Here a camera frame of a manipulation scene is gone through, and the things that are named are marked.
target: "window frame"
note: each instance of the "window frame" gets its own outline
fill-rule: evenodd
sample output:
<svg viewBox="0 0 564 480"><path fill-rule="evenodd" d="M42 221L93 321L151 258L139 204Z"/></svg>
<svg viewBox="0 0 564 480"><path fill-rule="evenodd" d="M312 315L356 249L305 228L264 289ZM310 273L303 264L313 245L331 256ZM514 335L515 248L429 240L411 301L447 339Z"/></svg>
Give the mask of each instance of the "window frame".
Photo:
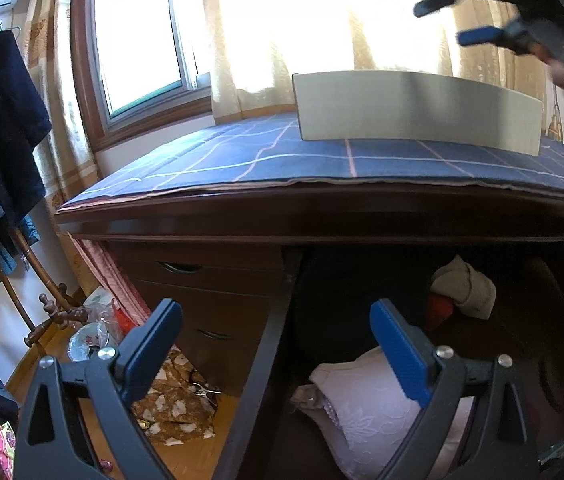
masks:
<svg viewBox="0 0 564 480"><path fill-rule="evenodd" d="M73 74L84 129L94 152L168 124L211 112L207 75L191 80L177 26L174 0L169 15L182 85L110 114L106 89L99 77L94 0L71 0L70 36Z"/></svg>

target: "window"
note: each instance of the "window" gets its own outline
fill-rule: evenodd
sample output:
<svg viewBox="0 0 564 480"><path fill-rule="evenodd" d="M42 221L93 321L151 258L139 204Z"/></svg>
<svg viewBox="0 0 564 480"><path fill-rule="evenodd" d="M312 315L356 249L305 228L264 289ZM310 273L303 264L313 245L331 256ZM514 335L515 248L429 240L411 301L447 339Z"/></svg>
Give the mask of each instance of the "window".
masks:
<svg viewBox="0 0 564 480"><path fill-rule="evenodd" d="M88 0L86 7L105 134L210 95L203 0Z"/></svg>

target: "window sill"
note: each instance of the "window sill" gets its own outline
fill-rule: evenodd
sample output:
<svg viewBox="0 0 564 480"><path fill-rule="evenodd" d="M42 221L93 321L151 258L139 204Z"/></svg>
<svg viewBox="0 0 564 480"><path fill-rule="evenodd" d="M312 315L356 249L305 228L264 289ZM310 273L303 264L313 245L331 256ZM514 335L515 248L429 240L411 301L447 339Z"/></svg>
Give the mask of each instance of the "window sill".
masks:
<svg viewBox="0 0 564 480"><path fill-rule="evenodd" d="M138 114L126 124L113 126L103 137L91 139L91 148L100 152L124 140L158 130L169 124L211 113L210 89L202 90L194 99L151 114Z"/></svg>

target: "drawer handle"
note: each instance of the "drawer handle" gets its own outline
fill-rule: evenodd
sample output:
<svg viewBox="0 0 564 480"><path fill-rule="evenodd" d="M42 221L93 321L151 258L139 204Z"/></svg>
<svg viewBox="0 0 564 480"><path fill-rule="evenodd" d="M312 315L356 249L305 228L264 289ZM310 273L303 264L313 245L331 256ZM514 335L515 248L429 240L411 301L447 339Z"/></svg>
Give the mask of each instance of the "drawer handle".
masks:
<svg viewBox="0 0 564 480"><path fill-rule="evenodd" d="M220 333L217 333L217 332L210 332L208 330L202 330L201 328L196 328L196 330L200 334L202 334L206 337L209 337L210 339L219 339L220 341L230 341L231 339L233 339L232 336L226 335L226 334L220 334Z"/></svg>
<svg viewBox="0 0 564 480"><path fill-rule="evenodd" d="M173 272L175 274L194 274L202 269L202 266L200 265L169 264L167 262L158 262L158 264L168 272Z"/></svg>

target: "patterned curtain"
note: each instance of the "patterned curtain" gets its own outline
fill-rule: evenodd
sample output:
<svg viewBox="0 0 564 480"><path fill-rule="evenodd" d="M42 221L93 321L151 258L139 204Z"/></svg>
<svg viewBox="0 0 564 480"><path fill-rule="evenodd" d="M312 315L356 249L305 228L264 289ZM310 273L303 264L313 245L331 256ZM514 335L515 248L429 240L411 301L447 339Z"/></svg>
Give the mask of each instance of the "patterned curtain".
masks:
<svg viewBox="0 0 564 480"><path fill-rule="evenodd" d="M204 0L213 51L213 115L292 108L291 74L397 69L456 76L545 101L541 62L494 46L460 49L458 30L499 26L514 6L465 0L417 19L419 0Z"/></svg>
<svg viewBox="0 0 564 480"><path fill-rule="evenodd" d="M76 98L70 57L70 0L31 0L22 34L24 62L52 123L49 136L34 152L52 220L60 205L100 179ZM105 247L95 242L74 243L52 223L84 292L89 294L102 283L131 320L143 322L149 312L146 304Z"/></svg>

